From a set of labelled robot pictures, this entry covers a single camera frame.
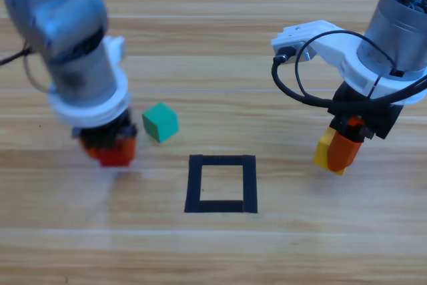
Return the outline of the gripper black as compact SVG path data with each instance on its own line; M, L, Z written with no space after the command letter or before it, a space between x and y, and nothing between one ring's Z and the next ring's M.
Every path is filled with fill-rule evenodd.
M365 138L376 135L385 139L402 109L402 105L364 111L328 108L328 113L334 116L330 127L335 130L327 152L328 169L340 172L351 165Z
M99 148L113 148L121 140L123 165L129 165L135 158L136 136L137 126L132 122L130 111L124 111L113 121L98 127L74 127L71 130L71 137L78 139L85 153L94 160L99 159Z

